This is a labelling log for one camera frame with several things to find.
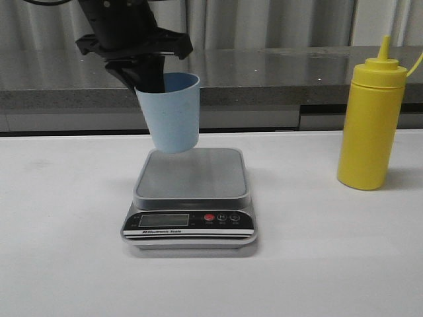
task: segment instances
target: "lcd display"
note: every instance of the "lcd display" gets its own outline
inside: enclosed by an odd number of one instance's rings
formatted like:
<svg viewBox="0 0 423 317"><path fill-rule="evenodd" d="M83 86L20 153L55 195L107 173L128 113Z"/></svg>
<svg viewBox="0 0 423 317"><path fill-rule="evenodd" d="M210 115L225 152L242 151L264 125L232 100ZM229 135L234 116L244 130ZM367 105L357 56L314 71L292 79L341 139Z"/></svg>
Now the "lcd display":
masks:
<svg viewBox="0 0 423 317"><path fill-rule="evenodd" d="M173 215L143 215L139 227L177 227L188 226L189 214L179 213Z"/></svg>

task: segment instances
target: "electronic scale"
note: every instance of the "electronic scale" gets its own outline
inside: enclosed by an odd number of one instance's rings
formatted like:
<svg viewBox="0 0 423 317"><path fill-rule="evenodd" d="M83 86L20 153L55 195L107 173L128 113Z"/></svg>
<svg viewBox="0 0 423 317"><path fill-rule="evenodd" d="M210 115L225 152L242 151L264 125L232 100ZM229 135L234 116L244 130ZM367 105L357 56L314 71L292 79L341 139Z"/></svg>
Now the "electronic scale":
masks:
<svg viewBox="0 0 423 317"><path fill-rule="evenodd" d="M151 151L121 230L140 249L228 249L251 244L256 219L242 153Z"/></svg>

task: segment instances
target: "yellow squeeze bottle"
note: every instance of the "yellow squeeze bottle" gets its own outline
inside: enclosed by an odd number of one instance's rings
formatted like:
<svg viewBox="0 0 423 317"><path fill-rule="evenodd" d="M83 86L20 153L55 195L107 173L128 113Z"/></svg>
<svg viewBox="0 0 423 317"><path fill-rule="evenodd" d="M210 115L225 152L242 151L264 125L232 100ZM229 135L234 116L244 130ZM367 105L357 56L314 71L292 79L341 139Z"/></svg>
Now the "yellow squeeze bottle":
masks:
<svg viewBox="0 0 423 317"><path fill-rule="evenodd" d="M338 179L359 190L385 181L403 101L407 70L389 58L384 36L376 58L354 68L344 124Z"/></svg>

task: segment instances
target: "light blue cup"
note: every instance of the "light blue cup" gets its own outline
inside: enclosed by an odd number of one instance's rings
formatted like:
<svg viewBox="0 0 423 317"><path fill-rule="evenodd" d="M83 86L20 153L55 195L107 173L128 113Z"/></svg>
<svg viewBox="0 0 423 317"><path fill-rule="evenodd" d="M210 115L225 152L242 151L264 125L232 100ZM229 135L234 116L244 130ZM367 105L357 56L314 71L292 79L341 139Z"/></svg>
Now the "light blue cup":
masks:
<svg viewBox="0 0 423 317"><path fill-rule="evenodd" d="M166 73L164 93L135 90L156 148L164 153L187 151L198 142L200 78Z"/></svg>

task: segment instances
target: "white tabletop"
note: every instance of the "white tabletop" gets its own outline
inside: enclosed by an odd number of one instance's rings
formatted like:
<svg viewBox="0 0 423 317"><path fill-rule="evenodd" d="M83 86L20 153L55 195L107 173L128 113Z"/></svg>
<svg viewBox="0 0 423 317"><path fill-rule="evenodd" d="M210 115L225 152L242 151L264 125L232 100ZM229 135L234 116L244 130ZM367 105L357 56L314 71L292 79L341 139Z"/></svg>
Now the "white tabletop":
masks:
<svg viewBox="0 0 423 317"><path fill-rule="evenodd" d="M148 136L0 139L0 316L423 316L423 131L385 186L336 180L341 133L201 135L244 153L247 258L139 258L120 238Z"/></svg>

